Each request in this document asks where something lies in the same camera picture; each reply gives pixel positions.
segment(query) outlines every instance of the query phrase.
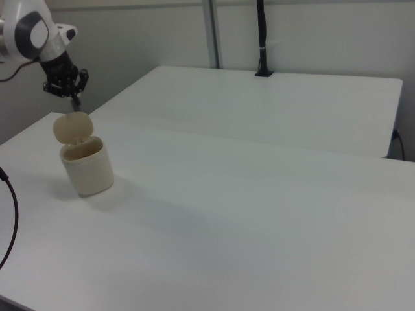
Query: white wall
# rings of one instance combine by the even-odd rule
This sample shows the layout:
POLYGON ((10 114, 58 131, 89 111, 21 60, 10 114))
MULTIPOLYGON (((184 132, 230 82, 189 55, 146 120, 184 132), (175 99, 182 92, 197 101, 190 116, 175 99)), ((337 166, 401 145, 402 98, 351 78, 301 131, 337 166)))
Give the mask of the white wall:
MULTIPOLYGON (((202 3, 186 1, 193 3, 53 10, 55 22, 78 27, 79 35, 68 51, 78 68, 89 71, 81 96, 85 112, 95 110, 156 66, 210 67, 202 3)), ((49 4, 54 7, 62 1, 49 4)), ((0 78, 8 77, 17 66, 2 65, 0 78)), ((49 112, 71 111, 68 100, 43 92, 44 81, 44 72, 34 64, 0 84, 0 144, 49 112)))
MULTIPOLYGON (((256 70, 256 6, 219 3, 217 14, 223 67, 256 70)), ((415 161, 415 3, 267 5, 265 14, 268 40, 284 40, 268 50, 271 69, 402 79, 397 126, 415 161)))

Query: tabletop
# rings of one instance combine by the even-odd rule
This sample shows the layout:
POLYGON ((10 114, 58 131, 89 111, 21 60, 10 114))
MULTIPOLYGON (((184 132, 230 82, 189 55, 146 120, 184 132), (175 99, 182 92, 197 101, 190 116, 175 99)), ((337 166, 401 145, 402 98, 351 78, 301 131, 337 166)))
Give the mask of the tabletop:
POLYGON ((38 311, 413 309, 413 163, 93 118, 115 183, 80 198, 59 116, 0 146, 21 209, 0 295, 38 311))
POLYGON ((168 130, 384 157, 402 81, 158 67, 91 115, 168 130))

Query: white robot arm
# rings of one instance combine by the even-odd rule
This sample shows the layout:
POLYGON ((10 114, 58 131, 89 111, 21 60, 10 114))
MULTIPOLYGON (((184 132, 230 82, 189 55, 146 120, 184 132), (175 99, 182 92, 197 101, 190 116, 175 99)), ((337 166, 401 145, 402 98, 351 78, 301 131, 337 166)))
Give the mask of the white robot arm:
POLYGON ((46 92, 59 97, 72 97, 77 106, 77 94, 88 81, 88 72, 73 65, 66 46, 77 35, 71 25, 55 24, 44 0, 4 0, 0 19, 0 62, 15 59, 35 60, 47 76, 46 92))

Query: cable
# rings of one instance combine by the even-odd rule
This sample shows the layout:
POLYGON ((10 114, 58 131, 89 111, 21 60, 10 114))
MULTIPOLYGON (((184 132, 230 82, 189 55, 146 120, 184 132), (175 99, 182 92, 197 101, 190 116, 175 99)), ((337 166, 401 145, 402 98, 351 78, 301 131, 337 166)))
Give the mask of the cable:
POLYGON ((16 198, 16 193, 14 192, 12 184, 8 180, 8 176, 5 173, 5 171, 0 167, 0 179, 1 181, 4 181, 8 188, 10 189, 10 192, 12 193, 13 202, 14 202, 14 228, 13 228, 13 235, 12 239, 10 241, 10 244, 8 245, 8 249, 6 252, 5 257, 0 262, 0 269, 5 265, 5 262, 10 255, 10 252, 12 251, 14 241, 16 240, 16 235, 18 233, 18 225, 19 225, 19 205, 18 205, 18 199, 16 198))
POLYGON ((399 134, 399 132, 396 133, 396 138, 398 138, 399 142, 401 143, 402 161, 404 161, 405 160, 405 149, 403 148, 402 137, 399 134))
POLYGON ((24 68, 24 67, 26 67, 26 66, 32 65, 33 63, 36 63, 36 62, 37 62, 37 60, 31 60, 31 61, 29 61, 29 62, 27 62, 27 63, 24 63, 24 64, 20 65, 20 66, 16 69, 16 71, 14 72, 14 74, 12 74, 12 76, 8 77, 7 79, 0 80, 0 82, 7 82, 7 81, 10 81, 11 79, 13 79, 13 78, 14 78, 14 76, 16 76, 16 75, 17 75, 17 73, 20 71, 20 69, 22 69, 22 68, 24 68))

